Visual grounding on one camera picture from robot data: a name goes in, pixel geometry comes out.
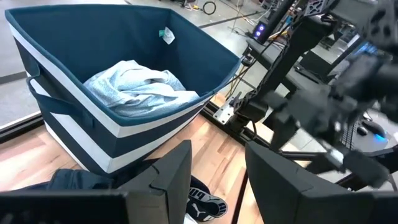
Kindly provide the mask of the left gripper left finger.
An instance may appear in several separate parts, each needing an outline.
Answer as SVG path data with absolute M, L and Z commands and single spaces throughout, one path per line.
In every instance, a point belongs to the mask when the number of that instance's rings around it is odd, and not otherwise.
M 192 143 L 184 140 L 120 186 L 128 192 L 128 224 L 183 224 L 191 169 Z

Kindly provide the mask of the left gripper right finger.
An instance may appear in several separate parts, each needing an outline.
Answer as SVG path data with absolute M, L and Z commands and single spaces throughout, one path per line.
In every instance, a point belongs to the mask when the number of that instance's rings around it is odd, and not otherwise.
M 252 141 L 245 158 L 265 224 L 371 224 L 371 195 L 350 192 Z

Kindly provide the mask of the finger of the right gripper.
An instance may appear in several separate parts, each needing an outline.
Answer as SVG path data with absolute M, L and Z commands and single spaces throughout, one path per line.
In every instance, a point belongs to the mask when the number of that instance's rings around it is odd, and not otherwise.
M 269 149 L 278 152 L 290 141 L 300 127 L 300 122 L 294 118 L 288 109 L 282 109 L 275 113 L 273 118 L 274 133 Z
M 350 174 L 336 182 L 347 189 L 361 189 L 366 186 L 378 189 L 390 179 L 389 170 L 361 151 L 347 148 L 331 148 L 323 155 L 331 170 Z

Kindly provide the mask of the black Puma waistband underwear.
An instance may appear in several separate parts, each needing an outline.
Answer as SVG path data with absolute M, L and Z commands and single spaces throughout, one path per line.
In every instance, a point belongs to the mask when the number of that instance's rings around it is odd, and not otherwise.
M 227 212 L 228 204 L 222 198 L 212 195 L 202 181 L 191 176 L 186 213 L 196 221 L 208 222 Z

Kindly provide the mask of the navy dotted cloth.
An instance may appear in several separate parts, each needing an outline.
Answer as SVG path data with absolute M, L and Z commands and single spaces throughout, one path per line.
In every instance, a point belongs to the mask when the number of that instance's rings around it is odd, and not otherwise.
M 127 182 L 121 182 L 119 179 L 110 179 L 85 170 L 58 169 L 49 181 L 30 185 L 17 191 L 139 189 L 149 186 L 156 175 L 156 171 L 146 170 Z

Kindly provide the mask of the light blue cloth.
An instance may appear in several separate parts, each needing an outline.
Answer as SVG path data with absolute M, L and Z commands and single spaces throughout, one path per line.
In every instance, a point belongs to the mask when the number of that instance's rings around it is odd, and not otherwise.
M 168 70 L 152 70 L 135 60 L 120 61 L 84 82 L 97 99 L 120 116 L 158 116 L 198 100 Z

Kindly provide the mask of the black computer mouse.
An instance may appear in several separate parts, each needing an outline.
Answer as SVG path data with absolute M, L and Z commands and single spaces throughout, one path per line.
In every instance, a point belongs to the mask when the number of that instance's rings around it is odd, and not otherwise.
M 372 132 L 373 134 L 378 135 L 382 138 L 386 137 L 386 132 L 380 124 L 366 119 L 362 120 L 361 123 L 368 131 Z

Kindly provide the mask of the silver metal mounting plate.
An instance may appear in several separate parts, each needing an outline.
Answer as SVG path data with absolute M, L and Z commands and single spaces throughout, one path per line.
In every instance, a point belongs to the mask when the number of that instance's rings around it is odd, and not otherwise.
M 234 115 L 234 102 L 235 97 L 229 97 L 214 113 L 213 118 L 221 124 L 226 124 L 229 119 Z

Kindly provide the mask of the black computer purple lights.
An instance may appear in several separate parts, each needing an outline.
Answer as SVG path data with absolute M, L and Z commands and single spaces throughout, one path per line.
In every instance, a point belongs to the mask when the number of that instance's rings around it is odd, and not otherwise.
M 263 38 L 264 33 L 265 33 L 266 29 L 267 29 L 267 24 L 268 24 L 268 22 L 266 22 L 266 21 L 259 21 L 256 24 L 255 28 L 252 31 L 253 39 L 258 40 L 258 39 Z

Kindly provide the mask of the white green basket label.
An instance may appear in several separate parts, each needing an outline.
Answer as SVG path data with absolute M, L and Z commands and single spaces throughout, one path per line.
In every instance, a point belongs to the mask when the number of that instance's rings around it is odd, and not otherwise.
M 168 45 L 175 40 L 174 33 L 168 27 L 165 27 L 163 30 L 159 31 L 159 37 L 161 37 Z

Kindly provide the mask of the navy white striped fabric basket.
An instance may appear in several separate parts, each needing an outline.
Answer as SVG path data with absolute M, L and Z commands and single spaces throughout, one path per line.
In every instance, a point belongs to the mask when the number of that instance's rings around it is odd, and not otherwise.
M 47 131 L 82 168 L 115 176 L 177 134 L 236 73 L 239 58 L 161 7 L 66 4 L 8 9 L 5 17 Z M 170 44 L 159 37 L 168 27 Z M 168 70 L 199 99 L 158 116 L 122 117 L 85 86 L 122 60 Z

